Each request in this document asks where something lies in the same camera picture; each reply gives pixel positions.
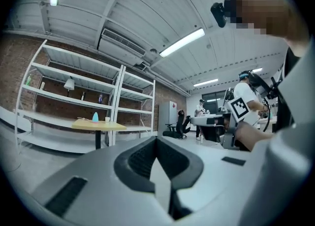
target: black camera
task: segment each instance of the black camera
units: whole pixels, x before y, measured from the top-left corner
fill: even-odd
[[[211,6],[211,12],[216,19],[219,27],[223,28],[226,24],[226,17],[224,15],[224,7],[222,3],[214,3]]]

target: white shirt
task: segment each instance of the white shirt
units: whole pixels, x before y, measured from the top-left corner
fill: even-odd
[[[258,97],[252,91],[250,86],[245,82],[238,83],[234,88],[234,98],[241,97],[244,102],[248,103],[249,101],[259,101]],[[250,125],[257,125],[257,120],[259,119],[258,111],[250,110],[250,113],[244,118],[244,121]]]
[[[200,104],[198,104],[197,106],[196,106],[196,109],[195,109],[195,112],[196,111],[199,111],[199,110],[205,110]],[[202,111],[200,111],[199,113],[197,113],[197,115],[196,115],[196,117],[200,117],[202,115]]]

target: white metal shelf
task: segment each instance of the white metal shelf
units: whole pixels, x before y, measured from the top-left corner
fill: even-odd
[[[48,91],[40,90],[40,89],[31,87],[31,86],[27,86],[27,85],[22,85],[22,88],[29,90],[29,91],[33,91],[33,92],[35,92],[35,93],[37,93],[43,97],[47,97],[47,98],[51,98],[54,100],[63,101],[63,102],[67,102],[67,103],[72,103],[72,104],[76,104],[76,105],[81,105],[81,106],[86,106],[86,107],[91,107],[91,108],[98,108],[98,109],[112,109],[113,108],[112,106],[109,106],[109,105],[93,103],[93,102],[88,102],[88,101],[82,101],[80,99],[65,97],[65,96],[61,96],[61,95],[51,93]]]
[[[68,119],[68,118],[59,118],[52,115],[47,115],[39,112],[34,111],[27,111],[27,110],[18,110],[20,116],[27,116],[39,121],[42,121],[44,123],[71,128],[72,123],[75,121],[75,119]]]
[[[146,99],[152,99],[152,96],[143,94],[143,93],[139,93],[133,90],[128,90],[128,89],[124,89],[122,88],[121,97],[125,97],[125,98],[129,98],[132,100],[137,100],[137,101],[144,101]]]
[[[146,126],[126,126],[127,129],[124,131],[142,131],[142,130],[150,130],[151,127],[146,127]]]
[[[17,138],[28,143],[52,150],[70,153],[88,153],[95,150],[95,139],[69,139],[38,131],[17,134]]]
[[[50,61],[72,67],[101,77],[113,79],[120,71],[119,68],[61,48],[43,45]]]
[[[123,83],[133,86],[135,88],[139,88],[139,89],[144,89],[148,86],[152,86],[153,83],[143,79],[137,75],[131,74],[129,72],[125,72],[124,74],[124,79],[123,79]]]
[[[122,108],[122,107],[118,107],[117,109],[118,109],[118,111],[123,111],[123,112],[139,113],[139,114],[150,114],[150,115],[152,115],[152,111],[127,109],[127,108]]]
[[[35,67],[44,77],[55,81],[65,83],[68,79],[72,78],[74,80],[74,85],[76,87],[81,87],[92,91],[98,91],[104,94],[110,94],[112,90],[115,88],[115,85],[100,82],[85,76],[63,71],[54,67],[49,67],[37,63],[32,63],[31,65]]]

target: air conditioner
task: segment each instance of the air conditioner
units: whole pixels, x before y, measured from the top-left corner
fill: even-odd
[[[125,37],[104,29],[98,50],[132,66],[141,64],[146,51]]]

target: brick wall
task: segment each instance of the brick wall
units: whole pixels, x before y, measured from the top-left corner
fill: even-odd
[[[42,44],[43,39],[39,38],[32,38],[28,36],[20,36],[20,35],[13,35],[13,34],[5,34],[2,37],[0,42],[0,106],[4,107],[9,111],[13,111],[15,109],[16,98],[20,88],[20,84],[24,75],[25,70],[27,69],[33,55],[37,51],[37,49]],[[79,54],[86,55],[88,57],[102,60],[108,64],[114,65],[116,67],[120,67],[119,63],[116,63],[110,59],[107,59],[103,56],[90,53],[86,50],[82,50],[67,44],[55,42],[55,41],[48,41],[47,44],[56,46],[59,48],[63,48],[72,52],[76,52]],[[40,52],[37,59],[37,63],[40,64],[47,64],[48,58],[45,56],[44,52]],[[92,79],[96,79],[99,81],[111,83],[111,80],[107,80],[102,77],[94,76],[91,74],[87,74],[85,72],[75,70],[72,68],[68,68],[61,65],[50,64],[55,68],[59,68],[62,70],[66,70],[69,72],[73,72],[76,74],[80,74]],[[32,87],[38,87],[40,83],[40,74],[38,72],[31,73],[31,84]],[[67,90],[63,87],[62,83],[52,81],[49,79],[43,79],[45,82],[44,90],[57,93],[59,95],[66,96]],[[148,87],[145,89],[145,93],[150,93],[152,87]],[[86,92],[86,101],[97,102],[99,93],[94,91],[85,90],[82,88],[75,88],[74,91],[70,91],[69,96],[80,99],[82,92]],[[158,129],[158,105],[165,101],[174,101],[178,104],[178,109],[183,109],[186,111],[186,98],[184,96],[179,95],[178,93],[172,91],[171,89],[163,86],[160,83],[156,83],[156,94],[155,94],[155,113],[154,113],[154,130]],[[23,90],[21,95],[21,103],[26,110],[31,110],[33,103],[34,103],[35,94],[32,92],[27,92]],[[107,104],[108,102],[108,95],[103,94],[103,103]],[[65,118],[73,118],[76,119],[77,117],[88,117],[92,118],[94,112],[98,112],[100,119],[103,119],[106,116],[106,110],[99,110],[93,109],[83,106],[78,106],[74,104],[64,103],[60,101],[56,101],[53,99],[49,99],[46,97],[37,96],[36,98],[36,111],[42,112],[45,114],[56,115],[59,117]],[[141,103],[138,101],[133,101],[129,99],[120,99],[119,107],[124,108],[133,108],[133,109],[140,109]],[[143,109],[144,110],[151,110],[152,108],[152,101],[146,101]],[[142,115],[143,122],[146,126],[150,126],[151,123],[151,116],[150,115]],[[139,114],[132,114],[132,113],[124,113],[118,112],[117,122],[122,125],[139,125],[140,124],[140,115]]]

